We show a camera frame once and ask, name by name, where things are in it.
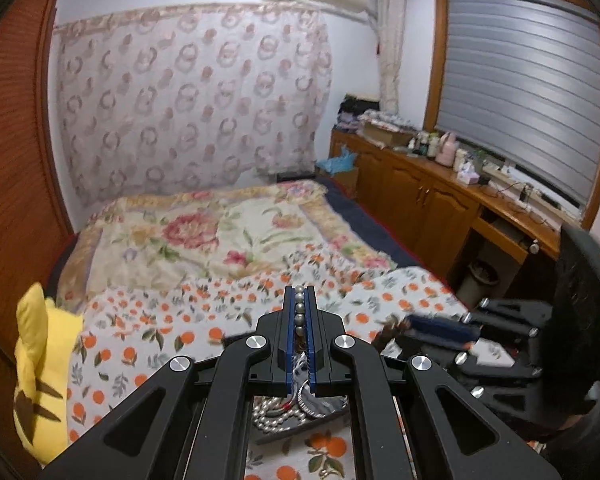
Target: bottle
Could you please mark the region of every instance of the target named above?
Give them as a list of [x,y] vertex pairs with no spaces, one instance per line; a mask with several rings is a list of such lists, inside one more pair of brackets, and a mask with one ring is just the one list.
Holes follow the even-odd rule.
[[458,149],[456,150],[456,158],[454,160],[454,171],[457,173],[462,168],[464,164],[464,160],[468,155],[466,150]]
[[420,155],[427,156],[429,151],[429,134],[427,132],[422,133],[422,139],[420,140]]
[[436,158],[438,154],[438,142],[438,136],[432,134],[429,139],[429,150],[427,151],[427,158],[430,158],[430,160]]
[[436,162],[451,168],[456,158],[456,150],[458,149],[458,143],[456,142],[455,133],[447,133],[440,139],[440,149],[436,155]]

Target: gray window blind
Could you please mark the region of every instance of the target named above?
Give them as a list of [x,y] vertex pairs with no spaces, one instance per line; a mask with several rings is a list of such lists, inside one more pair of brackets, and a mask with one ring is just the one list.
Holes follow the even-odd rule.
[[600,158],[600,26],[562,0],[448,0],[436,125],[586,203]]

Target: yellow pillow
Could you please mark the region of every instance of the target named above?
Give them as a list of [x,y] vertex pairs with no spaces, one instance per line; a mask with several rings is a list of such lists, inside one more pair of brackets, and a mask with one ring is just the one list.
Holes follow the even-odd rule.
[[48,464],[68,445],[66,391],[82,316],[56,308],[35,283],[18,302],[13,418],[24,448]]

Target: orange print bedsheet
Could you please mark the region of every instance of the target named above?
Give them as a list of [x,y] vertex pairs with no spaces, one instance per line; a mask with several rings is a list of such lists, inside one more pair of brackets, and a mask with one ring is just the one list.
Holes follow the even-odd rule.
[[[69,370],[69,441],[174,355],[197,361],[219,355],[223,335],[252,330],[260,316],[282,308],[286,285],[313,285],[318,307],[342,316],[347,333],[366,341],[387,319],[408,312],[465,312],[448,288],[420,267],[365,269],[327,245],[295,251],[283,261],[282,270],[239,280],[187,280],[163,291],[113,287],[95,296]],[[397,356],[399,348],[389,345],[385,353]],[[251,439],[245,475],[247,480],[354,478],[347,419],[264,446]]]

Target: floral quilt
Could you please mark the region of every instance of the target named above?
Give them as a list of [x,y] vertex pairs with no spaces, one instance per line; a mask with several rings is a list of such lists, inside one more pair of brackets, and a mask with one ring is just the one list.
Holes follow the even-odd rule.
[[388,269],[311,180],[240,190],[120,198],[80,232],[57,305],[82,312],[112,286],[169,290],[195,278],[279,272],[297,248],[330,244],[352,263]]
[[[286,285],[315,286],[318,306],[339,314],[347,333],[366,341],[387,320],[408,312],[465,312],[449,289],[420,267],[364,268],[327,244],[281,260],[280,270],[237,280],[189,278],[170,290],[113,287],[93,297],[69,370],[69,441],[77,440],[174,355],[196,360],[219,355],[223,335],[252,330],[260,316],[282,308]],[[389,345],[385,353],[397,356],[399,349]],[[355,478],[346,418],[264,446],[250,443],[245,480],[326,476]]]

